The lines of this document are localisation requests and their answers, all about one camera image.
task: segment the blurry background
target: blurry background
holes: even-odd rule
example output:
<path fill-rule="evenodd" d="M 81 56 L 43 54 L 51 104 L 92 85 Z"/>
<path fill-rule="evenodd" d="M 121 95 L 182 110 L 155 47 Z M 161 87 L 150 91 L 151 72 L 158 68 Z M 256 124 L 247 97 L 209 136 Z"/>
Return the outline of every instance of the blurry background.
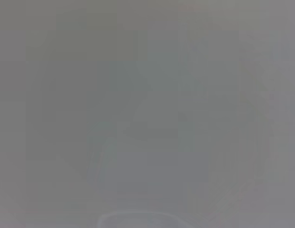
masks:
<path fill-rule="evenodd" d="M 117 209 L 295 227 L 295 0 L 18 4 L 0 1 L 1 228 Z"/>

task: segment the gray surface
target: gray surface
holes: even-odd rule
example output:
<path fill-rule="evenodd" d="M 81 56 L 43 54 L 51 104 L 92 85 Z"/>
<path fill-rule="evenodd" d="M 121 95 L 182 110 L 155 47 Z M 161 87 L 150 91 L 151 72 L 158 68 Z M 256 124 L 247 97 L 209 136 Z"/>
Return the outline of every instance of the gray surface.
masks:
<path fill-rule="evenodd" d="M 295 227 L 294 0 L 27 0 L 26 34 L 20 9 L 0 1 L 1 228 Z"/>
<path fill-rule="evenodd" d="M 193 228 L 181 218 L 148 211 L 115 211 L 100 217 L 97 228 Z"/>

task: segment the gray wall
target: gray wall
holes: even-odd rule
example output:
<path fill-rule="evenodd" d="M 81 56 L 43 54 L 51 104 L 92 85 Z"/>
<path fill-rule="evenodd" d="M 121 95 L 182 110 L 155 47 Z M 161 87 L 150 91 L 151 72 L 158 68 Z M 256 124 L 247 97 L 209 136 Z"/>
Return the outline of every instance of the gray wall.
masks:
<path fill-rule="evenodd" d="M 0 227 L 295 227 L 295 1 L 27 0 L 26 59 L 0 17 Z"/>

